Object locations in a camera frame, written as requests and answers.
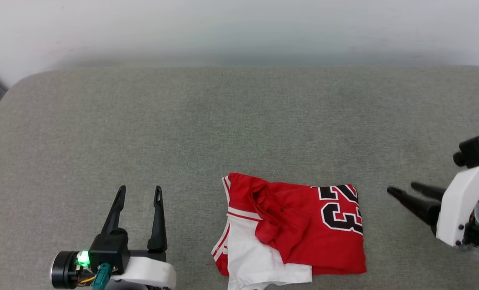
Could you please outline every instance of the gray tablecloth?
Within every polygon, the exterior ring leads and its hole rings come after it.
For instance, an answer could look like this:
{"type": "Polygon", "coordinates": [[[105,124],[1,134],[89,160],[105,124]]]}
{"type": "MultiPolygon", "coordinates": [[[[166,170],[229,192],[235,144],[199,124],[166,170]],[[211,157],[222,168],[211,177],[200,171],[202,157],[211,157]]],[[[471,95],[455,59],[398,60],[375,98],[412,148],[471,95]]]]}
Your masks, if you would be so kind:
{"type": "Polygon", "coordinates": [[[368,272],[278,289],[479,289],[461,253],[385,192],[447,186],[479,135],[479,68],[86,68],[28,77],[0,103],[0,289],[51,289],[61,250],[89,248],[120,185],[129,248],[164,193],[177,288],[225,290],[210,255],[220,178],[352,183],[368,272]]]}

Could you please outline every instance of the glowing green led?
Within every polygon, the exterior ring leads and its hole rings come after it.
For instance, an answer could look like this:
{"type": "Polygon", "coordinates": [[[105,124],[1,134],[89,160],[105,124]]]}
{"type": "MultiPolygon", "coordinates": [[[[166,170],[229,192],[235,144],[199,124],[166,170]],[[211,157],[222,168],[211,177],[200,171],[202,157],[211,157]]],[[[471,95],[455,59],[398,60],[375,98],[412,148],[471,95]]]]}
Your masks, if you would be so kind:
{"type": "Polygon", "coordinates": [[[87,266],[90,264],[90,261],[89,261],[89,251],[82,251],[80,252],[80,255],[78,257],[78,264],[80,266],[87,266]]]}

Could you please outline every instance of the jersey number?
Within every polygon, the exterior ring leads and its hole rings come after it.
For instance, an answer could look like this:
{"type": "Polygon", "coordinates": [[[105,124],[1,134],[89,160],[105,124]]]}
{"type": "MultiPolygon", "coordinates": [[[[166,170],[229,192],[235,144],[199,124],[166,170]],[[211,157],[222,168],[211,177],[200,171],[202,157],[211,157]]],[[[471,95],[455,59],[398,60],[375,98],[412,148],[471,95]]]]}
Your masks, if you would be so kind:
{"type": "Polygon", "coordinates": [[[331,200],[322,208],[322,221],[333,230],[350,231],[363,235],[361,213],[358,205],[358,193],[352,186],[339,185],[319,187],[320,200],[331,200]],[[343,196],[356,204],[356,213],[343,213],[339,198],[343,196]]]}

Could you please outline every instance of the camera lens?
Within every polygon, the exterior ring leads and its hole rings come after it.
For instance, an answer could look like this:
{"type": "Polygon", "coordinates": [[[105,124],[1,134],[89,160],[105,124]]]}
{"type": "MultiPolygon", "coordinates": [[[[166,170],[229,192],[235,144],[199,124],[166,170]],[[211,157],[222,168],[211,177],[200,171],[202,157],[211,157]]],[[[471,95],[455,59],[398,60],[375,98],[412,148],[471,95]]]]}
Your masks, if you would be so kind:
{"type": "Polygon", "coordinates": [[[50,279],[55,289],[74,289],[77,287],[77,254],[79,252],[60,252],[51,266],[50,279]]]}

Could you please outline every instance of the cable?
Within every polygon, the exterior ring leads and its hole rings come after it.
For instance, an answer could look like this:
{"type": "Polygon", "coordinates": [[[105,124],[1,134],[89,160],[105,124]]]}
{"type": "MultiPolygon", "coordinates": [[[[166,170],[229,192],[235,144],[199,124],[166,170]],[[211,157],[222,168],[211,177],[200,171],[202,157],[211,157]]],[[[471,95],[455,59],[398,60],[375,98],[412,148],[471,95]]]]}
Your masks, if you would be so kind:
{"type": "Polygon", "coordinates": [[[95,278],[96,278],[96,276],[94,276],[92,278],[89,278],[89,279],[82,280],[82,281],[79,282],[79,284],[90,282],[90,281],[94,280],[95,278]]]}

